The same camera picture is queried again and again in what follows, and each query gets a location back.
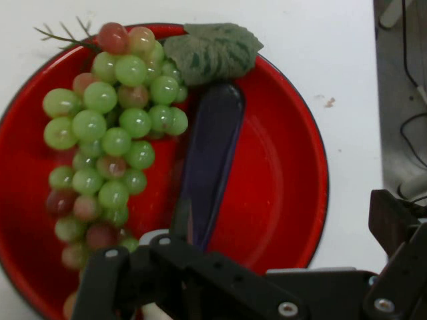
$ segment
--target black cable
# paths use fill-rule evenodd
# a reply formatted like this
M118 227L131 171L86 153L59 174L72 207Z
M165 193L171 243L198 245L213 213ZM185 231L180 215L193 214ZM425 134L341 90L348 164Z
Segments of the black cable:
M420 197L420 198L417 198L415 200L412 200L411 203L419 202L419 201L424 200L424 199L427 199L427 195Z
M409 118L408 120L406 120L405 122L403 122L400 126L400 134L403 137L403 139L406 141L406 143L408 144L409 148L411 149L412 153L414 154L415 158L417 158L417 160L423 165L425 166L425 168L427 168L427 163L425 163L420 156L417 154L417 152L415 151L414 146L412 145L411 141L409 140L409 138L406 136L404 129L405 127L413 122L413 120L417 119L417 118L421 118L421 117L427 117L427 112L423 112L423 113L419 113L417 115L412 116L411 118Z
M402 24L403 24L403 64L405 68L405 73L408 76L409 80L415 87L418 87L417 82L409 72L408 68L408 50L407 50L407 40L406 40L406 0L402 0Z

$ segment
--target red plate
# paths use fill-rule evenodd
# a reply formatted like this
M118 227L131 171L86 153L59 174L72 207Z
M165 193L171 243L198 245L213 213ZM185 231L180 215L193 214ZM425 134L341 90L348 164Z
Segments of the red plate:
M157 38L183 33L179 25L149 27ZM70 88L89 54L78 47L50 60L24 84L0 126L1 262L22 296L49 319L62 319L63 302L78 280L76 272L61 265L63 245L45 212L48 174L69 163L71 153L44 144L48 118L41 102L51 89ZM236 82L246 96L246 114L209 249L258 273L305 267L326 216L328 169L322 138L301 96L262 57ZM193 93L189 100L196 98ZM156 160L146 171L147 189L129 202L128 227L137 237L169 226L186 137L153 143Z

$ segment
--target artificial leaf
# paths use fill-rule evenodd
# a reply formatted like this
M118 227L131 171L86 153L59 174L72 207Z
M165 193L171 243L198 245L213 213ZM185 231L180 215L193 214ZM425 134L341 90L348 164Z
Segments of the artificial leaf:
M186 85L243 77L263 47L246 28L233 23L184 25L187 35L166 39L163 47Z

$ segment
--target screw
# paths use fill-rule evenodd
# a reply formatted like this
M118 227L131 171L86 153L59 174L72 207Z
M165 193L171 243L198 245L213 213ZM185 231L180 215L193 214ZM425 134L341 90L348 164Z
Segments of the screw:
M109 250L105 253L106 258L114 258L114 257L117 257L118 255L119 255L119 251L117 251L116 249Z
M169 245L170 243L171 243L171 239L169 239L169 238L161 238L159 240L160 245Z
M377 280L378 280L378 277L376 275L373 275L371 278L369 278L368 284L370 286L373 286Z
M294 317L298 314L298 307L292 302L282 302L279 304L278 311L282 317Z
M374 306L375 306L375 309L381 312L391 313L394 311L394 303L388 299L379 298L375 300Z

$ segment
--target white table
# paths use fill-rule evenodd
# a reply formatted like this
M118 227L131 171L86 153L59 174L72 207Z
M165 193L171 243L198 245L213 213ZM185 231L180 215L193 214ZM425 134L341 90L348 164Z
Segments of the white table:
M381 270L385 254L368 230L370 191L382 187L372 0L4 0L0 113L57 52L58 43L42 43L32 26L46 22L60 31L62 21L83 37L76 15L92 20L94 32L107 21L231 21L253 31L265 45L261 54L306 100L328 156L328 218L311 267ZM0 297L0 319L37 318L1 275Z

